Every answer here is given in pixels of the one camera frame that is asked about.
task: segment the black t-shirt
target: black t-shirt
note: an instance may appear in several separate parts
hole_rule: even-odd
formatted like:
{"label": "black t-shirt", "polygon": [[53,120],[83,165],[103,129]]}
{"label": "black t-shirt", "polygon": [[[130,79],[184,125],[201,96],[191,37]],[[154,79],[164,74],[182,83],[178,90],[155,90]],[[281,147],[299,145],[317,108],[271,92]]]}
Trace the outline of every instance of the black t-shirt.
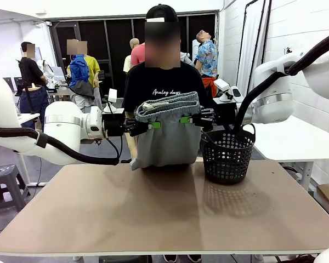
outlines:
{"label": "black t-shirt", "polygon": [[28,87],[34,85],[45,85],[45,82],[40,79],[43,72],[39,69],[37,63],[30,58],[22,58],[19,63],[23,81],[28,83]]}
{"label": "black t-shirt", "polygon": [[126,112],[134,112],[146,100],[188,92],[197,92],[200,105],[208,107],[205,86],[197,69],[182,61],[180,67],[170,70],[145,67],[143,62],[128,72],[123,108]]}

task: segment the black plastic basket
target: black plastic basket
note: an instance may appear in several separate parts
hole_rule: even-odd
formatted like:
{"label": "black plastic basket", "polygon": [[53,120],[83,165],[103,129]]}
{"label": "black plastic basket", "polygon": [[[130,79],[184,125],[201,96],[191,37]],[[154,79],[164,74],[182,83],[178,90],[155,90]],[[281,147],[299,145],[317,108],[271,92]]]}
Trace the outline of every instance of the black plastic basket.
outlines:
{"label": "black plastic basket", "polygon": [[226,130],[216,130],[201,135],[203,165],[207,179],[218,184],[237,184],[245,176],[251,159],[254,133],[240,128],[234,134]]}

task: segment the black cap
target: black cap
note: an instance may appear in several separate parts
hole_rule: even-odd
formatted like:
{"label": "black cap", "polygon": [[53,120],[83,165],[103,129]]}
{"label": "black cap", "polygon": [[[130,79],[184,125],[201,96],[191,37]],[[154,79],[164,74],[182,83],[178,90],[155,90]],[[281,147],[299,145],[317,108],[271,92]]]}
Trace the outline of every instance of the black cap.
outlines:
{"label": "black cap", "polygon": [[172,7],[166,4],[159,4],[152,7],[146,14],[146,19],[164,18],[165,22],[179,22],[177,13]]}

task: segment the floral shirt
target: floral shirt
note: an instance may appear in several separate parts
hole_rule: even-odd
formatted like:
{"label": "floral shirt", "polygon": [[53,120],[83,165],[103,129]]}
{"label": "floral shirt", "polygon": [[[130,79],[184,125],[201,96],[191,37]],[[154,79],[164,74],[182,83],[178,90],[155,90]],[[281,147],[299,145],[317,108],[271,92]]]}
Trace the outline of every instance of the floral shirt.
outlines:
{"label": "floral shirt", "polygon": [[197,60],[202,63],[200,74],[215,77],[218,66],[218,50],[212,40],[208,40],[198,49]]}

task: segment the gray floor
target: gray floor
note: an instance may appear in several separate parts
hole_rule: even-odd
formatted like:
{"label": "gray floor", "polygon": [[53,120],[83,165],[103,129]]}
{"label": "gray floor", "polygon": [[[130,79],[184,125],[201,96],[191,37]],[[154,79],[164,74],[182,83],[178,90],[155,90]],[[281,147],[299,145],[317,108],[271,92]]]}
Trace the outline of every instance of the gray floor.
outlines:
{"label": "gray floor", "polygon": [[[120,138],[111,139],[117,147],[120,146]],[[85,155],[96,156],[96,157],[113,157],[115,156],[114,149],[104,141],[100,146],[93,145],[82,145],[81,152]],[[121,159],[130,159],[129,149],[126,143],[126,138],[123,137],[123,152]],[[36,156],[25,156],[24,157],[28,173],[32,182],[36,182],[39,177],[40,170],[40,159]],[[252,159],[261,159],[261,156],[257,152],[253,152]],[[11,150],[0,147],[0,165],[16,164],[18,166],[18,159],[15,153]],[[42,160],[42,172],[40,182],[49,181],[54,175],[62,168],[61,165],[51,164],[45,160]],[[9,194],[5,195],[5,199],[10,199]],[[16,216],[17,212],[15,208],[7,208],[0,210],[0,230],[5,228],[8,223]],[[155,263],[164,262],[163,257],[154,256]],[[230,255],[205,255],[203,256],[203,262],[223,262],[223,263],[236,263]],[[237,263],[251,263],[249,255],[235,255]],[[69,263],[74,262],[71,257],[69,258],[27,258],[27,257],[16,257],[16,256],[0,256],[0,260],[4,263]],[[97,257],[86,257],[84,263],[97,263]],[[186,256],[180,257],[180,262],[189,262]]]}

